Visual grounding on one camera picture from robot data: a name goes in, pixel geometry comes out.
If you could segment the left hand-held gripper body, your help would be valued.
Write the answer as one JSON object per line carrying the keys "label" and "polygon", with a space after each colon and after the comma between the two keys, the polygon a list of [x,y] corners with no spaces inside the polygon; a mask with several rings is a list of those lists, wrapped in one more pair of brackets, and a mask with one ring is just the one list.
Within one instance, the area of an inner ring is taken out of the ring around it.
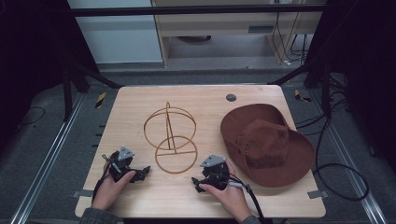
{"label": "left hand-held gripper body", "polygon": [[125,146],[121,146],[110,156],[109,173],[115,182],[118,182],[125,174],[131,171],[129,165],[134,157],[134,153]]}

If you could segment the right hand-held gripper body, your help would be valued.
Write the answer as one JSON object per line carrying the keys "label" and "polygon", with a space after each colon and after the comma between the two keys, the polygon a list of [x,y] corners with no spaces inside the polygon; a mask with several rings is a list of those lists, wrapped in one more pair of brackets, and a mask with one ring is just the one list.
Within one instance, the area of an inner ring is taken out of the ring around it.
{"label": "right hand-held gripper body", "polygon": [[202,174],[205,178],[200,180],[199,183],[211,185],[219,190],[226,189],[230,178],[226,161],[221,156],[210,154],[201,163],[201,167],[203,168]]}

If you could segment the gold wire hat stand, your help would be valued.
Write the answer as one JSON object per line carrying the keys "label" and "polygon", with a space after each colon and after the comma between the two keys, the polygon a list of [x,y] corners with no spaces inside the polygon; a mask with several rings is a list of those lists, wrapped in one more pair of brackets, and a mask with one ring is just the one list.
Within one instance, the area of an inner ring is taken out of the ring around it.
{"label": "gold wire hat stand", "polygon": [[143,126],[144,136],[154,149],[154,160],[168,174],[182,174],[190,170],[198,158],[193,142],[197,123],[184,108],[171,106],[158,109],[148,116]]}

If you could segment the brown wide-brim hat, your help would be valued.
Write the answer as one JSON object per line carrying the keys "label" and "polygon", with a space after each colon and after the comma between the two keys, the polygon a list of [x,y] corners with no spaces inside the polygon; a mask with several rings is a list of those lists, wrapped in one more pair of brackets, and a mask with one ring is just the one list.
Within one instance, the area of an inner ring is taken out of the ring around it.
{"label": "brown wide-brim hat", "polygon": [[237,107],[223,118],[220,132],[236,166],[266,188],[299,181],[315,162],[316,151],[310,141],[292,130],[272,105]]}

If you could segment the person's right hand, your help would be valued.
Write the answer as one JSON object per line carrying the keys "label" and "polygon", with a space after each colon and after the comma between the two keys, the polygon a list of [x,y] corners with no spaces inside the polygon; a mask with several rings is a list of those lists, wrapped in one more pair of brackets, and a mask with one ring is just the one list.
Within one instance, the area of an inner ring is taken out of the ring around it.
{"label": "person's right hand", "polygon": [[242,189],[227,186],[219,190],[207,184],[200,184],[199,187],[214,196],[239,224],[252,215]]}

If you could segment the person's left hand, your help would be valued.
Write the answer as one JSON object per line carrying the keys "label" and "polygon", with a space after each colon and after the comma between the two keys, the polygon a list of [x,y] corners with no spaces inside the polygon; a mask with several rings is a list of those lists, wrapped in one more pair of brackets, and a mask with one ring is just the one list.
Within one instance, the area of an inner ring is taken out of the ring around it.
{"label": "person's left hand", "polygon": [[130,183],[134,175],[135,171],[130,171],[118,182],[115,182],[111,176],[106,177],[96,191],[96,195],[92,201],[92,208],[103,211],[108,210],[119,198],[121,192]]}

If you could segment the grey tape strip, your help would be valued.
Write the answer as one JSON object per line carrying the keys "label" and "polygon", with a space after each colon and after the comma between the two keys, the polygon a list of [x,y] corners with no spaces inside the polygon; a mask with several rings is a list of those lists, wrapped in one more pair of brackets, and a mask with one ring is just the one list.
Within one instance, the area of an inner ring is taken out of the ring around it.
{"label": "grey tape strip", "polygon": [[316,199],[316,198],[328,198],[329,197],[329,193],[326,190],[314,190],[314,191],[309,191],[307,193],[308,197],[310,199]]}
{"label": "grey tape strip", "polygon": [[75,190],[72,194],[72,197],[74,198],[91,197],[92,195],[93,195],[93,190],[81,189],[81,190]]}

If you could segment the yellow black striped tape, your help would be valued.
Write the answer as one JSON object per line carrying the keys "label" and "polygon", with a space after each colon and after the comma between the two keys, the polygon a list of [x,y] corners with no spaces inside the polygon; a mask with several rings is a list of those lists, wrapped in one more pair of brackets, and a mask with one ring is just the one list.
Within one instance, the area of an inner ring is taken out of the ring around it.
{"label": "yellow black striped tape", "polygon": [[311,98],[303,97],[298,90],[294,90],[294,97],[295,97],[296,100],[299,100],[299,101],[302,101],[302,102],[306,102],[306,103],[312,102]]}
{"label": "yellow black striped tape", "polygon": [[106,97],[106,92],[105,91],[101,92],[97,98],[94,108],[100,108],[105,97]]}

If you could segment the black metal stand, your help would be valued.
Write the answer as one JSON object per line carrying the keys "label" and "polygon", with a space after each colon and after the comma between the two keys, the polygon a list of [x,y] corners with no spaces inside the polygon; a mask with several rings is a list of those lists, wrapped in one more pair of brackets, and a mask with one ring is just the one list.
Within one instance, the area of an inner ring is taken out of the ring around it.
{"label": "black metal stand", "polygon": [[68,121],[73,112],[71,85],[74,85],[78,89],[78,92],[87,92],[90,89],[90,85],[85,76],[92,77],[109,88],[121,88],[121,84],[117,84],[103,77],[99,72],[94,72],[90,68],[78,63],[71,56],[68,56],[65,59],[65,66],[62,72],[64,87],[64,121]]}
{"label": "black metal stand", "polygon": [[324,115],[327,118],[330,118],[332,116],[330,105],[330,68],[330,63],[327,60],[312,60],[294,69],[285,76],[275,81],[268,82],[268,85],[280,86],[286,83],[288,80],[291,80],[300,74],[307,72],[308,75],[304,80],[304,85],[308,89],[312,89],[315,88],[319,82],[321,82],[321,108],[324,112]]}

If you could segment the white cabinet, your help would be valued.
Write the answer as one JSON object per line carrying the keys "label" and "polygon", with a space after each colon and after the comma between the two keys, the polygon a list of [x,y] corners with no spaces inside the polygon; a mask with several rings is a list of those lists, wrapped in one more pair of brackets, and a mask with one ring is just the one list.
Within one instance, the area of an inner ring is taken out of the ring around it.
{"label": "white cabinet", "polygon": [[[150,7],[150,0],[67,0],[72,9]],[[145,16],[77,17],[96,63],[161,63],[155,20]]]}

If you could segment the dark curtain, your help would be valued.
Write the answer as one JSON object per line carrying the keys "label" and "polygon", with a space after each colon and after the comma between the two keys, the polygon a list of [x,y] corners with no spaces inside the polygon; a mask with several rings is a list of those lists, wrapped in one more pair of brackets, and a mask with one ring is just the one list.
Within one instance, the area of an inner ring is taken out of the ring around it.
{"label": "dark curtain", "polygon": [[327,0],[308,52],[347,79],[347,95],[376,151],[396,173],[396,0]]}
{"label": "dark curtain", "polygon": [[63,67],[44,18],[77,63],[98,67],[67,0],[0,0],[0,151],[36,94],[62,83]]}

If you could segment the light wooden desk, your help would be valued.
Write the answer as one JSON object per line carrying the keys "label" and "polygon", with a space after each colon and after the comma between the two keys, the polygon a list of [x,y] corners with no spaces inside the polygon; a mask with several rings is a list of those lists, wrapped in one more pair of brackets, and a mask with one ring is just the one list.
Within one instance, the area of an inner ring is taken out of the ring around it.
{"label": "light wooden desk", "polygon": [[[322,4],[327,0],[150,0],[155,7],[298,5]],[[157,15],[157,33],[168,63],[171,39],[178,36],[264,35],[278,63],[291,55],[296,35],[312,35],[318,27],[319,12],[270,12],[231,14]]]}

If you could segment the black horizontal bar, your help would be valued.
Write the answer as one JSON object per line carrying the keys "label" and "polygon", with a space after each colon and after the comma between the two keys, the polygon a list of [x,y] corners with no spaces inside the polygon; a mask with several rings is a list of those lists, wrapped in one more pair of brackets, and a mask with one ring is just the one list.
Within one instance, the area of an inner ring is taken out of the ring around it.
{"label": "black horizontal bar", "polygon": [[185,7],[116,7],[76,8],[68,10],[75,17],[95,16],[143,16],[189,15],[227,13],[317,12],[327,9],[326,4],[234,5],[234,6],[185,6]]}

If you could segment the aluminium floor rail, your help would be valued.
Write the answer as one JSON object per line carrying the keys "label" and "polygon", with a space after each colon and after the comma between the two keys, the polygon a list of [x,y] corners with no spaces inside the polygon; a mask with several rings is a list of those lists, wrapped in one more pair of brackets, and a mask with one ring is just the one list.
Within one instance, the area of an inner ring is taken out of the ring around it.
{"label": "aluminium floor rail", "polygon": [[64,141],[69,135],[78,116],[78,112],[81,109],[84,98],[85,95],[83,93],[78,93],[76,95],[76,100],[72,104],[72,112],[69,118],[62,123],[62,126],[53,140],[45,159],[41,162],[32,184],[25,193],[20,205],[9,221],[9,224],[25,224],[28,219],[35,202],[48,179],[52,167],[58,158],[58,155],[64,145]]}
{"label": "aluminium floor rail", "polygon": [[[367,178],[363,175],[361,170],[357,167],[347,152],[346,145],[344,144],[339,132],[332,124],[332,118],[327,118],[321,108],[320,94],[317,90],[309,90],[309,94],[312,97],[312,102],[316,106],[319,112],[319,118],[324,119],[323,126],[318,132],[317,142],[317,156],[315,161],[314,175],[318,177],[320,182],[325,188],[333,195],[347,202],[360,203],[370,220],[371,224],[389,224],[382,209],[380,208],[375,196],[371,192],[371,187]],[[327,134],[330,137],[332,143],[332,149],[335,151],[339,162],[319,162],[320,151],[322,150],[323,136]],[[354,189],[356,194],[355,197],[347,196],[341,191],[337,191],[332,188],[324,177],[324,172],[330,169],[340,169],[347,176],[347,180]]]}

